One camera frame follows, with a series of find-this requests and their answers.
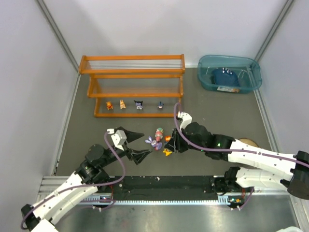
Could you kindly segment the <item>black yellow dog toy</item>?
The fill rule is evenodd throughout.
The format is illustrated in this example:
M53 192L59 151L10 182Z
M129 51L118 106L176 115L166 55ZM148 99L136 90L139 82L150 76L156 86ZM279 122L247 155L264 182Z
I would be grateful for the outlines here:
M167 149L167 148L165 148L165 149L163 150L163 153L165 154L165 156L169 156L169 155L172 154L172 151L169 150L169 149Z

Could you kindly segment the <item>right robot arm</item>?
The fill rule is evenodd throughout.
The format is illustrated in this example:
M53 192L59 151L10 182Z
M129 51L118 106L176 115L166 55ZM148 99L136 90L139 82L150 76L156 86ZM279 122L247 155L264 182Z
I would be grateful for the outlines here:
M285 190L300 199L309 198L309 154L283 154L254 147L230 136L212 134L196 122L174 129L165 148L172 152L199 150L214 160L240 164L225 172L219 192L239 188Z

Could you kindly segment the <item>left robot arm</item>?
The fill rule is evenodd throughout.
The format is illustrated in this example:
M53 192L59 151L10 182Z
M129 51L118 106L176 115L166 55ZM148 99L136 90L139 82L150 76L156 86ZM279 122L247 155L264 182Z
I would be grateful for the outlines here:
M134 150L128 144L143 136L144 133L129 131L123 127L108 129L104 134L107 148L99 144L92 145L84 161L62 185L39 202L22 207L20 228L29 232L37 232L39 228L53 231L55 224L79 202L102 188L121 182L125 173L119 178L112 178L104 168L117 161L125 172L122 157L127 157L136 165L140 164L152 150Z

